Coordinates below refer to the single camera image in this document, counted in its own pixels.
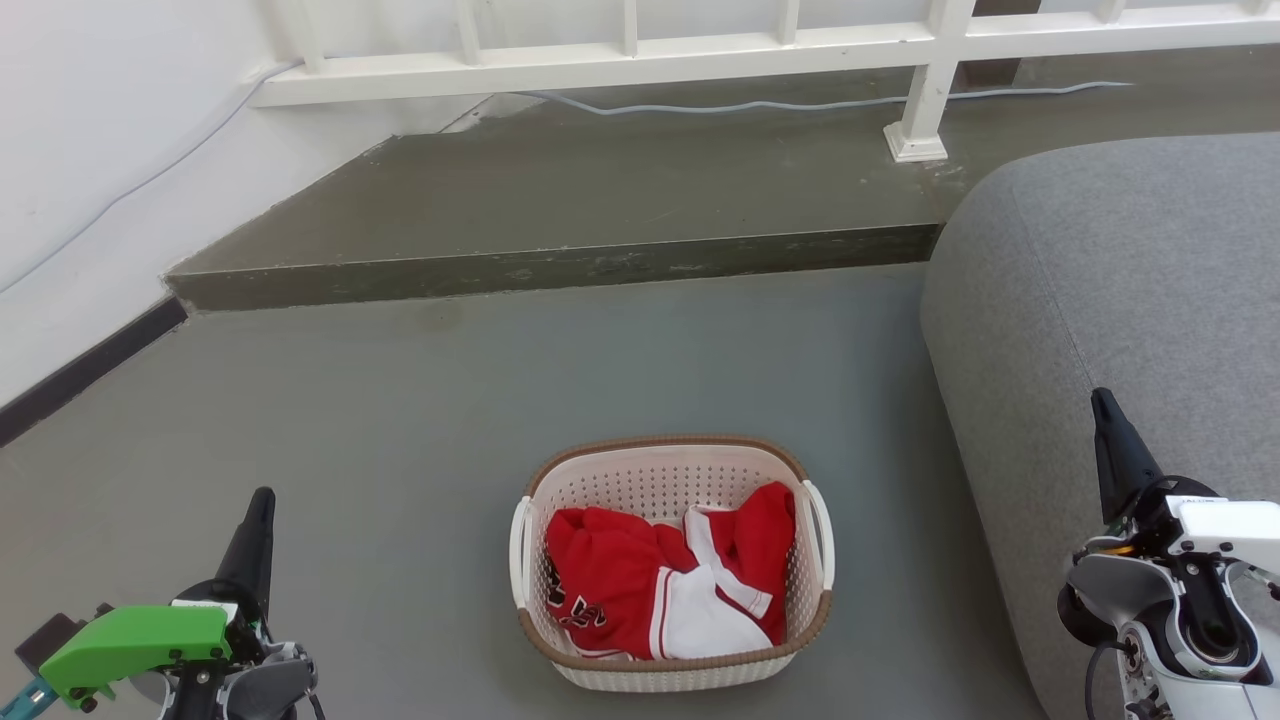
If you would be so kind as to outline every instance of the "basket rim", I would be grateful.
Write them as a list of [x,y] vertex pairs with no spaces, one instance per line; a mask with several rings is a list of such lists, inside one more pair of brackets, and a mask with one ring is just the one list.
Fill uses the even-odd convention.
[[[644,436],[593,442],[571,447],[548,460],[547,464],[538,470],[532,480],[529,483],[529,488],[525,491],[525,495],[532,497],[534,491],[538,489],[538,486],[541,484],[543,479],[552,470],[573,457],[581,457],[584,455],[593,455],[596,452],[608,452],[612,450],[634,450],[639,447],[659,447],[672,445],[731,445],[739,447],[754,447],[782,460],[788,468],[791,468],[801,483],[808,482],[809,479],[804,468],[800,465],[800,461],[796,460],[794,455],[787,452],[786,448],[765,439],[730,434]],[[520,609],[517,612],[520,616],[520,625],[524,628],[525,637],[529,638],[529,642],[534,643],[534,647],[538,648],[538,652],[543,653],[544,657],[562,667],[596,673],[680,673],[749,665],[751,662],[764,662],[795,655],[801,648],[812,643],[822,632],[823,625],[827,624],[827,616],[831,614],[831,591],[822,591],[822,594],[818,597],[818,609],[814,611],[813,619],[809,620],[805,629],[780,646],[765,650],[754,650],[750,652],[736,652],[733,655],[699,657],[696,660],[634,660],[628,662],[618,662],[616,660],[600,660],[568,655],[543,639],[543,635],[534,625],[534,618],[530,615],[529,610]]]

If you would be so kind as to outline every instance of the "metal railing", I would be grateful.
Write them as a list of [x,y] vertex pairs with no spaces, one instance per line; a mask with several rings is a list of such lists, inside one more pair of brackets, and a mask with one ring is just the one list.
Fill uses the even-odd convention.
[[475,4],[456,0],[461,53],[326,58],[308,0],[285,0],[305,64],[268,81],[256,106],[643,85],[915,67],[902,119],[884,128],[897,161],[946,158],[938,124],[963,60],[1280,42],[1280,1],[973,17],[975,0],[932,0],[923,22],[797,28],[803,0],[777,0],[773,32],[641,40],[637,0],[617,42],[483,47]]

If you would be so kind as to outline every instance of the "white basket handle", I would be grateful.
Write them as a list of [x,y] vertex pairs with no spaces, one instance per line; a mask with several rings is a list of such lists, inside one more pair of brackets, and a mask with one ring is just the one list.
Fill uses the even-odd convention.
[[507,570],[511,571],[511,597],[516,601],[516,609],[525,609],[527,596],[529,562],[532,553],[530,543],[525,542],[532,529],[532,514],[529,506],[532,498],[527,495],[520,498],[516,505],[516,514],[511,518],[511,544],[507,548]]
[[831,532],[831,514],[827,512],[827,503],[822,500],[817,486],[805,480],[804,489],[809,491],[809,506],[818,515],[818,534],[822,536],[822,589],[829,591],[836,584],[836,538]]

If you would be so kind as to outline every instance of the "laundry basket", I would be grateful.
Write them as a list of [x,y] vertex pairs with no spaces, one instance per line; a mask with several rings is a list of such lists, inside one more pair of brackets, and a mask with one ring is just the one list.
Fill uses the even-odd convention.
[[[739,507],[771,482],[791,488],[796,538],[787,561],[786,643],[698,660],[600,660],[579,656],[547,609],[547,525],[562,507],[607,507],[671,521],[691,505]],[[667,436],[590,445],[543,466],[511,521],[511,593],[534,646],[575,684],[594,691],[675,692],[763,680],[822,630],[836,579],[836,547],[822,493],[785,450],[759,439]]]

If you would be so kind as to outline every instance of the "gray sofa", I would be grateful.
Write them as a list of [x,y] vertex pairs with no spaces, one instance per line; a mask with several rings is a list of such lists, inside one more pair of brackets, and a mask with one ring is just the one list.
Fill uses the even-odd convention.
[[[922,323],[1032,683],[1050,717],[1083,717],[1089,652],[1056,594],[1102,529],[1089,391],[1115,391],[1166,473],[1280,501],[1280,133],[1006,165],[938,240]],[[1236,591],[1280,628],[1262,588]],[[1111,667],[1098,717],[1123,717]]]

